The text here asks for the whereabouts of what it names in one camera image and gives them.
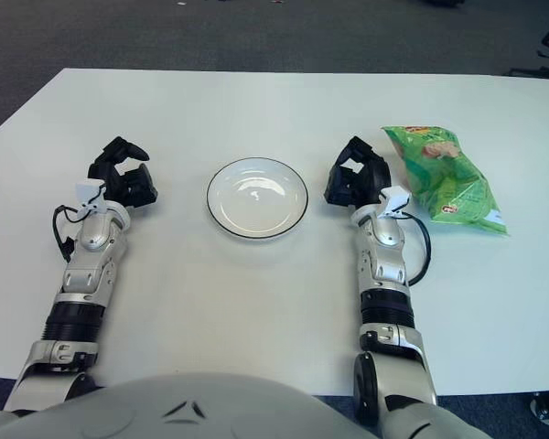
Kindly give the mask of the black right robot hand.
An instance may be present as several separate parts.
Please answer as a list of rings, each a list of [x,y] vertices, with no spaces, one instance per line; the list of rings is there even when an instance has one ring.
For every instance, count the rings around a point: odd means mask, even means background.
[[[359,209],[380,204],[381,190],[391,185],[386,161],[369,144],[353,136],[329,171],[324,198],[331,205]]]

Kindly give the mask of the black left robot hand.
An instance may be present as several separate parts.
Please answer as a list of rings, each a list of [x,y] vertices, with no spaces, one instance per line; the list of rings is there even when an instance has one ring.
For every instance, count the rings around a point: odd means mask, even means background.
[[[127,158],[139,161],[140,165],[120,174],[116,166]],[[157,190],[145,165],[149,159],[148,153],[142,148],[116,136],[90,165],[88,178],[105,183],[106,200],[134,208],[153,204],[157,199]]]

